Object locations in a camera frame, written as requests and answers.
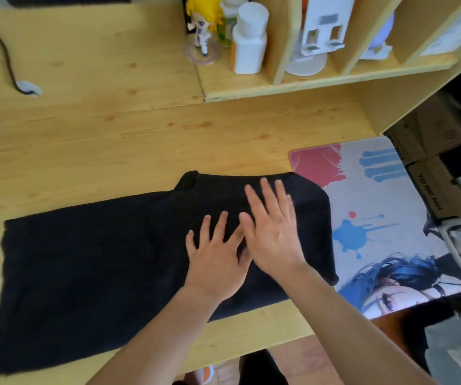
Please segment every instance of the yellow hair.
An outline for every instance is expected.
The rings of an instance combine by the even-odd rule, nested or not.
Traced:
[[[211,25],[209,32],[216,31],[216,25],[222,22],[223,11],[220,6],[221,0],[187,0],[186,13],[191,16],[191,12],[202,15]]]

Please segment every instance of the left hand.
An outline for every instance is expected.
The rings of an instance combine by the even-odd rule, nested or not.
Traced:
[[[198,289],[217,300],[218,304],[232,297],[243,285],[252,261],[248,251],[244,251],[238,260],[238,246],[244,237],[241,226],[236,228],[227,242],[223,242],[227,216],[226,211],[221,213],[212,239],[209,234],[211,216],[204,217],[198,248],[193,241],[194,232],[190,230],[186,236],[189,270],[184,286]]]

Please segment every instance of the finger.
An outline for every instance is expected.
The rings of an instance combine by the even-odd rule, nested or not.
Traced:
[[[250,185],[245,186],[245,193],[246,198],[248,199],[248,204],[250,204],[250,208],[252,209],[252,215],[255,217],[255,220],[261,221],[268,219],[268,213],[266,212],[266,208],[264,208],[264,204],[262,203],[261,199],[253,190],[253,187]]]
[[[241,258],[239,260],[239,267],[246,273],[252,263],[252,252],[248,249],[248,247],[243,251],[241,254]]]
[[[192,229],[189,230],[188,235],[186,235],[186,250],[188,251],[188,257],[191,259],[196,252],[195,241],[193,240],[195,233]]]
[[[293,203],[293,199],[290,194],[287,195],[287,200],[289,202],[289,214],[291,216],[291,220],[296,224],[295,204]]]
[[[282,212],[280,211],[280,207],[278,206],[278,200],[273,193],[273,189],[269,186],[268,180],[264,177],[261,178],[261,188],[263,190],[264,200],[266,202],[266,208],[268,208],[268,213],[271,217],[279,218],[282,216]]]
[[[220,219],[216,223],[214,227],[214,232],[212,233],[212,240],[216,240],[218,242],[223,241],[223,237],[225,236],[225,227],[227,226],[227,216],[229,213],[227,211],[223,211],[220,214]]]
[[[227,240],[227,243],[230,246],[232,246],[233,250],[237,250],[239,245],[243,241],[244,237],[245,237],[245,233],[243,230],[243,226],[238,225],[238,227],[235,229],[235,231],[230,236],[229,240]]]
[[[290,218],[291,211],[289,210],[289,200],[286,195],[286,188],[282,183],[282,180],[275,181],[275,189],[277,190],[278,206],[280,211],[286,218]]]
[[[243,227],[243,233],[247,243],[253,243],[255,241],[255,224],[253,224],[252,216],[246,212],[239,214],[239,225]]]
[[[202,226],[200,227],[200,243],[199,248],[205,246],[209,243],[211,238],[209,237],[209,226],[211,225],[211,216],[206,215],[204,216],[204,220],[202,221]]]

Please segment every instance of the orange and white slipper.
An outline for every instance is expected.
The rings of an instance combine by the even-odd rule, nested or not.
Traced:
[[[200,385],[206,385],[211,382],[212,378],[214,377],[214,368],[212,365],[209,365],[204,368],[195,370],[193,374],[195,375],[196,381]]]

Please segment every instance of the folded black clothing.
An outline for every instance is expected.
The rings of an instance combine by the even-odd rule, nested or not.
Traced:
[[[191,171],[174,190],[34,214],[5,222],[0,298],[0,374],[43,369],[119,348],[184,284],[185,237],[223,210],[226,236],[250,213],[244,186],[262,197],[260,177]],[[329,284],[337,283],[328,196],[298,174],[284,181],[298,218],[305,257]],[[287,299],[252,264],[241,289],[211,320]]]

